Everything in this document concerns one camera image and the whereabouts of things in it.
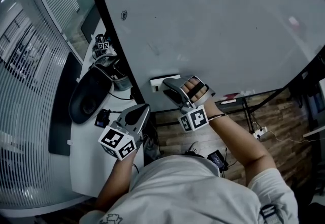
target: finger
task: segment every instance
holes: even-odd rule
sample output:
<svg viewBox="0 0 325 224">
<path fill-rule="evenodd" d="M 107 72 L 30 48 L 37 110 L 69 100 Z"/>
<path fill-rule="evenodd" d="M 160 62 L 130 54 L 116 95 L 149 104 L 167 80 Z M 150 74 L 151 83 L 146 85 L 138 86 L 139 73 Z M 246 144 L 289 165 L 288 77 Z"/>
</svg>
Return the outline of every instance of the finger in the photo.
<svg viewBox="0 0 325 224">
<path fill-rule="evenodd" d="M 191 78 L 190 80 L 190 83 L 192 83 L 193 85 L 198 85 L 200 83 L 200 80 L 198 79 L 195 79 L 195 78 Z M 195 96 L 199 99 L 201 98 L 205 92 L 207 92 L 207 87 L 206 86 L 203 86 L 196 94 Z"/>
<path fill-rule="evenodd" d="M 198 85 L 200 83 L 200 80 L 196 79 L 196 78 L 191 78 L 189 80 L 193 85 Z M 202 94 L 202 96 L 205 94 L 205 92 L 207 92 L 207 87 L 204 85 L 204 87 L 202 87 L 200 89 L 200 92 Z"/>
<path fill-rule="evenodd" d="M 183 90 L 186 94 L 189 92 L 189 89 L 188 89 L 185 85 L 182 86 L 182 90 Z"/>
<path fill-rule="evenodd" d="M 182 86 L 182 90 L 183 90 L 186 94 L 189 92 L 189 89 L 188 89 L 185 85 Z M 195 96 L 191 99 L 192 102 L 196 102 L 197 100 L 198 100 L 198 99 L 197 99 Z"/>
<path fill-rule="evenodd" d="M 192 84 L 191 82 L 189 81 L 186 81 L 185 82 L 185 86 L 190 90 L 190 89 L 193 89 L 195 87 L 194 84 Z M 192 98 L 191 98 L 191 101 L 192 102 L 196 102 L 200 97 L 203 96 L 203 93 L 201 93 L 200 91 L 197 92 Z"/>
</svg>

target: person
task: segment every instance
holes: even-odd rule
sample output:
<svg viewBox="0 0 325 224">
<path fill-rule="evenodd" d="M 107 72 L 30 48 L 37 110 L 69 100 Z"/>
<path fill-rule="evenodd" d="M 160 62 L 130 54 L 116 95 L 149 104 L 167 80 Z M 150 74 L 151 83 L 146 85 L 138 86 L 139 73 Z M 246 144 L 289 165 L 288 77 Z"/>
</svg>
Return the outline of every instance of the person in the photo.
<svg viewBox="0 0 325 224">
<path fill-rule="evenodd" d="M 197 83 L 191 79 L 182 88 L 187 93 Z M 203 87 L 191 101 L 205 92 Z M 211 99 L 204 107 L 208 117 L 222 114 Z M 131 183 L 133 152 L 115 163 L 96 210 L 80 223 L 298 223 L 294 193 L 264 146 L 227 116 L 209 123 L 244 166 L 247 187 L 221 178 L 211 161 L 198 156 L 198 142 L 187 155 L 147 165 Z"/>
</svg>

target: white t-shirt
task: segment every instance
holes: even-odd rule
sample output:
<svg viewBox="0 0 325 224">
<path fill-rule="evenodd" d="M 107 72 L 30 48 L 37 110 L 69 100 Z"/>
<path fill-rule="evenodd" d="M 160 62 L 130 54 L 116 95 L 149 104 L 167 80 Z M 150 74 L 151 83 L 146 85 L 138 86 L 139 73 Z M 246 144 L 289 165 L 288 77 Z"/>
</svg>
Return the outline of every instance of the white t-shirt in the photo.
<svg viewBox="0 0 325 224">
<path fill-rule="evenodd" d="M 293 191 L 277 169 L 255 176 L 248 187 L 221 178 L 209 160 L 169 156 L 149 164 L 107 212 L 92 211 L 80 224 L 264 223 L 260 209 L 273 204 L 283 223 L 298 223 Z"/>
</svg>

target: black speaker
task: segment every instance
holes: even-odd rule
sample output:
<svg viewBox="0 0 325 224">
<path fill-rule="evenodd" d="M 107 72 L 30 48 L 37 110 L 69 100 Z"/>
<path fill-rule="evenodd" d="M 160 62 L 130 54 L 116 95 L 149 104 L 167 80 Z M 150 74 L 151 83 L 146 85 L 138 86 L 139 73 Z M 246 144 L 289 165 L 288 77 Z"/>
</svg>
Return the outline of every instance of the black speaker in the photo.
<svg viewBox="0 0 325 224">
<path fill-rule="evenodd" d="M 86 122 L 100 107 L 113 82 L 99 68 L 91 68 L 79 81 L 69 103 L 70 118 L 74 123 Z"/>
</svg>

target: black sticker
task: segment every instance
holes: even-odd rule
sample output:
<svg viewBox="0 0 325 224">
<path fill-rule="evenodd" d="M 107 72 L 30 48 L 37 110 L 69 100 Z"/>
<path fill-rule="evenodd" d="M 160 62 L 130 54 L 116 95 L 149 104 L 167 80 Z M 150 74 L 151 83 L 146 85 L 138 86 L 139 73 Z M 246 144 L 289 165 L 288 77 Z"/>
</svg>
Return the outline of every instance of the black sticker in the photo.
<svg viewBox="0 0 325 224">
<path fill-rule="evenodd" d="M 127 17 L 127 11 L 124 10 L 124 11 L 121 13 L 121 19 L 122 19 L 122 21 L 125 21 L 125 20 L 126 20 L 126 17 Z"/>
<path fill-rule="evenodd" d="M 104 146 L 104 145 L 102 145 L 102 147 L 103 147 L 103 149 L 105 150 L 106 153 L 110 154 L 111 156 L 113 156 L 113 157 L 115 157 L 115 158 L 118 158 L 117 155 L 116 155 L 116 153 L 115 153 L 113 150 L 107 148 L 107 147 Z"/>
<path fill-rule="evenodd" d="M 203 109 L 194 111 L 193 113 L 190 114 L 190 116 L 195 129 L 207 123 L 207 119 L 204 115 Z"/>
<path fill-rule="evenodd" d="M 120 153 L 120 156 L 122 158 L 126 157 L 129 153 L 131 153 L 133 150 L 135 150 L 134 144 L 131 141 L 129 141 L 126 145 L 124 145 L 118 152 Z"/>
<path fill-rule="evenodd" d="M 182 125 L 184 126 L 185 131 L 192 130 L 191 125 L 189 124 L 186 116 L 181 117 L 181 122 L 182 122 Z"/>
<path fill-rule="evenodd" d="M 104 144 L 107 144 L 108 146 L 110 146 L 112 148 L 116 148 L 118 143 L 122 140 L 123 136 L 124 136 L 123 134 L 121 134 L 117 131 L 114 131 L 112 129 L 109 129 L 109 131 L 103 137 L 101 142 Z"/>
</svg>

